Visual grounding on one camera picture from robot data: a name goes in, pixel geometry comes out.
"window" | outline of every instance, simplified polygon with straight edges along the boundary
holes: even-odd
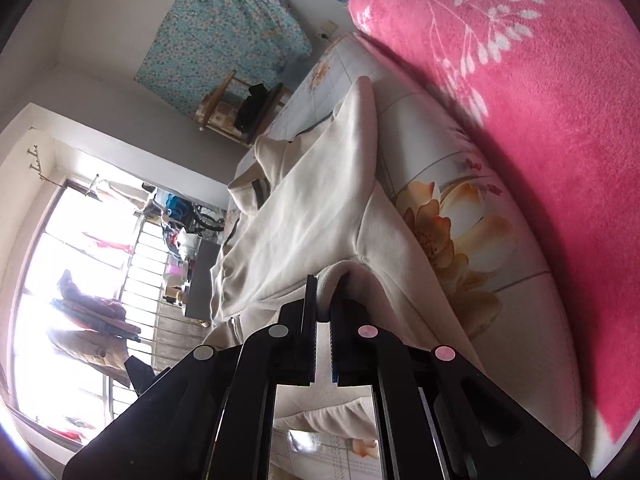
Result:
[[[127,340],[129,355],[159,371],[193,349],[204,329],[162,301],[163,275],[171,264],[160,226],[131,208],[65,188],[31,255],[17,309],[13,370],[19,410],[85,444],[137,398],[132,388],[50,344],[49,329],[80,330],[50,305],[62,298],[57,282],[65,269],[81,292],[122,302],[127,322],[141,329],[140,342]],[[163,321],[174,323],[172,330]],[[164,332],[173,342],[159,336]]]

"teal floral curtain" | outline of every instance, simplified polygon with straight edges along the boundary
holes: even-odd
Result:
[[[175,0],[135,79],[191,116],[230,70],[269,88],[290,60],[310,54],[286,0]],[[235,85],[225,100],[245,96]]]

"fleece blanket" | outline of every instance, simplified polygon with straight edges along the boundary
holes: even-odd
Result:
[[[351,0],[466,124],[554,273],[598,473],[640,414],[640,35],[618,0]]]
[[[291,143],[259,137],[259,168],[230,185],[244,226],[212,270],[215,327],[205,343],[238,345],[276,322],[284,303],[304,297],[308,274],[319,274],[318,303],[326,309],[340,277],[350,274],[351,296],[367,306],[373,323],[419,348],[449,344],[481,367],[424,251],[375,180],[369,78],[357,79],[334,118],[304,136]],[[271,194],[253,206],[247,191],[262,187],[247,183],[261,175],[271,179]],[[331,384],[326,328],[318,328],[316,384],[279,387],[274,425],[375,438],[370,390]]]

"pink blanket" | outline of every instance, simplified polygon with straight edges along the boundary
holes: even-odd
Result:
[[[463,118],[529,220],[604,421],[602,468],[640,412],[638,30],[618,0],[351,0],[350,11]]]

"curtain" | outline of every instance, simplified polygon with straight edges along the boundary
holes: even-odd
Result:
[[[191,116],[229,71],[269,88],[290,60],[310,54],[286,0],[175,0],[135,79]],[[245,96],[236,84],[225,100]]]

